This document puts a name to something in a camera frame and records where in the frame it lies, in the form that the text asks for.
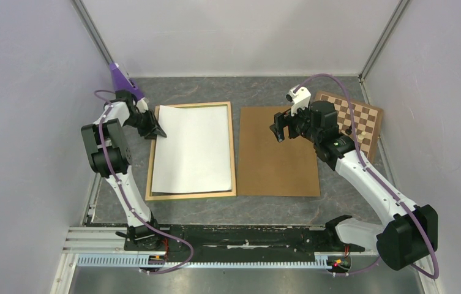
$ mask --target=lavender wall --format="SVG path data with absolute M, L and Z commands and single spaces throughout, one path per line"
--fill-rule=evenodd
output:
M 0 293 L 48 293 L 91 170 L 107 65 L 71 1 L 0 1 Z
M 461 293 L 461 1 L 412 1 L 366 83 L 397 184 L 438 211 L 438 285 Z
M 358 74 L 398 0 L 83 0 L 133 77 Z

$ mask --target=wooden frame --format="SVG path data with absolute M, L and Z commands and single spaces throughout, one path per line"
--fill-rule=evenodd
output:
M 149 155 L 149 169 L 148 169 L 148 180 L 146 185 L 146 201 L 153 200 L 177 200 L 177 199 L 195 199 L 195 198 L 212 198 L 212 197 L 230 197 L 237 196 L 237 185 L 236 185 L 236 164 L 234 158 L 234 133 L 232 129 L 232 107 L 230 101 L 227 102 L 208 102 L 208 103 L 194 103 L 194 104 L 177 104 L 167 105 L 178 108 L 194 108 L 194 107 L 216 107 L 226 106 L 228 113 L 228 134 L 230 144 L 230 173 L 232 177 L 232 189 L 230 191 L 222 192 L 202 192 L 202 193 L 191 193 L 191 194 L 173 194 L 173 195 L 156 195 L 153 196 L 151 192 L 152 186 L 152 171 L 154 168 L 154 154 L 156 151 L 156 140 L 151 141 L 151 153 Z M 159 117 L 160 107 L 156 106 L 155 114 L 156 118 Z

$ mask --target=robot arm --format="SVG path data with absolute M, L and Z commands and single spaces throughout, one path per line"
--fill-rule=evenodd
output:
M 118 235 L 126 238 L 136 249 L 152 248 L 160 241 L 160 237 L 148 226 L 156 228 L 158 224 L 144 203 L 133 178 L 131 153 L 122 127 L 132 126 L 146 139 L 158 135 L 166 137 L 166 134 L 154 112 L 148 108 L 143 93 L 125 78 L 116 64 L 110 67 L 116 90 L 115 99 L 104 105 L 104 112 L 99 119 L 81 128 L 81 134 L 92 170 L 100 173 L 113 188 L 126 214 L 127 233 L 119 232 Z
M 287 95 L 287 99 L 293 103 L 292 108 L 277 113 L 270 127 L 276 139 L 279 142 L 284 140 L 283 129 L 287 126 L 289 138 L 301 136 L 311 141 L 318 158 L 349 181 L 381 220 L 381 225 L 377 225 L 361 222 L 351 216 L 338 217 L 326 224 L 333 238 L 376 251 L 389 267 L 400 270 L 429 254 L 418 228 L 401 205 L 404 203 L 414 208 L 412 213 L 436 251 L 436 211 L 430 205 L 419 207 L 404 196 L 372 166 L 362 152 L 356 152 L 354 141 L 339 132 L 337 112 L 332 103 L 315 101 L 310 104 L 311 94 L 306 88 L 301 87 L 296 92 L 294 89 Z M 395 200 L 387 189 L 393 191 L 399 200 Z

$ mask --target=brown cardboard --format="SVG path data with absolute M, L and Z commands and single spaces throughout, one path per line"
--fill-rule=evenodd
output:
M 289 106 L 242 107 L 238 195 L 320 196 L 313 144 L 298 137 L 279 143 L 270 130 L 274 114 Z

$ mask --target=paper sheet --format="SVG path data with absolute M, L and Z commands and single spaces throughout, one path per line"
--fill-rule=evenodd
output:
M 231 190 L 227 111 L 226 106 L 160 106 L 158 122 L 167 138 L 156 140 L 153 192 Z

